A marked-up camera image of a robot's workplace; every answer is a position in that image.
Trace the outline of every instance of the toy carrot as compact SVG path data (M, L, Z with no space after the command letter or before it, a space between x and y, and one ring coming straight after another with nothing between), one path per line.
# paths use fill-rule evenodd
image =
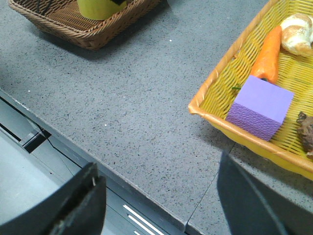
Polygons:
M281 44L282 28L275 27L264 39L260 54L251 69L251 75L265 78L276 84L278 80L278 56Z

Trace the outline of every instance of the bread roll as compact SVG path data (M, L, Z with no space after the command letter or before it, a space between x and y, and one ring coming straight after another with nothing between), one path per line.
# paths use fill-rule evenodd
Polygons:
M297 13L286 18L282 23L282 47L295 55L313 56L313 18Z

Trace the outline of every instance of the yellow wicker basket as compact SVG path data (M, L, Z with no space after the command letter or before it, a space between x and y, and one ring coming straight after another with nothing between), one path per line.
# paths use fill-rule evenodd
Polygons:
M294 13L313 15L312 0L270 0L230 47L189 104L189 111L208 120L235 142L277 165L313 180L313 161L306 157L296 129L300 111L313 116L313 58L281 49L277 85L294 92L285 121L270 141L264 141L225 121L238 83L248 78L267 33Z

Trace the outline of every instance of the purple foam cube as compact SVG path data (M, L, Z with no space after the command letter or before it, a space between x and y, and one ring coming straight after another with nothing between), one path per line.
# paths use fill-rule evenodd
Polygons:
M250 75L226 120L269 141L283 124L293 93Z

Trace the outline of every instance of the brown wicker basket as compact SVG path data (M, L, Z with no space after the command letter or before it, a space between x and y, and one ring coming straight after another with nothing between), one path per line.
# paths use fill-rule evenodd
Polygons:
M133 0L104 21L89 20L79 13L76 0L9 0L9 6L40 30L82 48L98 50L161 0Z

